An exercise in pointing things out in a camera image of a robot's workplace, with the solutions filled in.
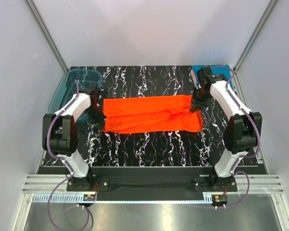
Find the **orange t-shirt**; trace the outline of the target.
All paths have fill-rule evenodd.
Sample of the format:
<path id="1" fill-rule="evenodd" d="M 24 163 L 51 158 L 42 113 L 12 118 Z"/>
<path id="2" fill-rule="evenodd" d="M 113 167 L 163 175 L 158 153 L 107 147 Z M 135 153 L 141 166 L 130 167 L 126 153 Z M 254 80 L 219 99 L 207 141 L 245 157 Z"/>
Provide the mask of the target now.
<path id="1" fill-rule="evenodd" d="M 201 132 L 201 112 L 190 112 L 191 95 L 105 99 L 105 132 Z"/>

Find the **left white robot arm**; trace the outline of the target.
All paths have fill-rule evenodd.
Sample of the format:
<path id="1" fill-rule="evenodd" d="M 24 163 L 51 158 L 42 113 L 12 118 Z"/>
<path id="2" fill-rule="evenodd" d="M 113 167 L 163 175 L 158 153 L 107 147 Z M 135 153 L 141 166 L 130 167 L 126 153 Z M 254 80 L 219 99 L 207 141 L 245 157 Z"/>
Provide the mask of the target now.
<path id="1" fill-rule="evenodd" d="M 98 100 L 100 87 L 90 85 L 80 89 L 58 111 L 45 114 L 42 120 L 42 147 L 56 160 L 60 160 L 70 173 L 68 180 L 81 190 L 88 191 L 96 183 L 89 165 L 78 151 L 76 122 L 84 113 L 88 114 L 95 126 L 105 127 L 104 115 Z"/>

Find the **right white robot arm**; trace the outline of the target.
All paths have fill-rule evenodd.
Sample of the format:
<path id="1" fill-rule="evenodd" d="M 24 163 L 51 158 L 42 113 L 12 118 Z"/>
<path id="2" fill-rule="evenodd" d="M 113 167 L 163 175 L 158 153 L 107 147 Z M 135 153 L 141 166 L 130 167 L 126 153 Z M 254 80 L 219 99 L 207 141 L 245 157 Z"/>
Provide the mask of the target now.
<path id="1" fill-rule="evenodd" d="M 204 66 L 191 71 L 194 82 L 190 112 L 200 111 L 214 98 L 228 118 L 223 135 L 225 150 L 202 188 L 224 190 L 234 183 L 235 169 L 243 158 L 254 158 L 260 151 L 262 115 L 252 112 L 235 94 L 230 79 Z"/>

